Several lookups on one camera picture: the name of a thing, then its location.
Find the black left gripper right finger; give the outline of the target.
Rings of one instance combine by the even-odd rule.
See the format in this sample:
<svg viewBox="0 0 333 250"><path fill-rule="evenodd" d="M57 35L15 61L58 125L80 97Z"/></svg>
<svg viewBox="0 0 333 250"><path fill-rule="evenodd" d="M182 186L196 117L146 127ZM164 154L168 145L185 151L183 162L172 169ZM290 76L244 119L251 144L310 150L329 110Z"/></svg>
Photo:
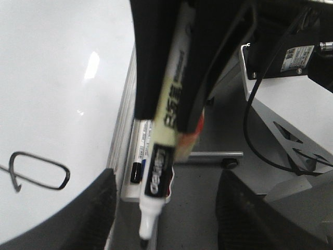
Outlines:
<svg viewBox="0 0 333 250"><path fill-rule="evenodd" d="M276 211L230 170L221 172L215 215L219 249L332 249Z"/></svg>

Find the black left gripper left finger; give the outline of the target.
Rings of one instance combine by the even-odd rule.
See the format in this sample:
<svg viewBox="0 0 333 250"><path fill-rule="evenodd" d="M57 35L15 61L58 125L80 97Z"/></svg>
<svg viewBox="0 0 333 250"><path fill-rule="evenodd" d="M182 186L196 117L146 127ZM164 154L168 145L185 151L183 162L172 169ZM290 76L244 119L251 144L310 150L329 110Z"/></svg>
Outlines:
<svg viewBox="0 0 333 250"><path fill-rule="evenodd" d="M1 249L104 249L116 204L116 177L105 169L67 206Z"/></svg>

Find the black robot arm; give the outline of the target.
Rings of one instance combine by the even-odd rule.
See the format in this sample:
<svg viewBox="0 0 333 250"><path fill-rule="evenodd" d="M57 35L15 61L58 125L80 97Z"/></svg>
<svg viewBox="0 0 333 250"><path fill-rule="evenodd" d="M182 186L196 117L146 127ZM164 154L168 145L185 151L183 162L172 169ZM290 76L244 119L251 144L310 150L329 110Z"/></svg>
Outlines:
<svg viewBox="0 0 333 250"><path fill-rule="evenodd" d="M331 141L303 129L270 73L330 1L1 1L1 249L105 249L119 199L135 193L152 239L204 105L233 53L249 107L301 156L330 165ZM268 107L273 88L283 92Z"/></svg>

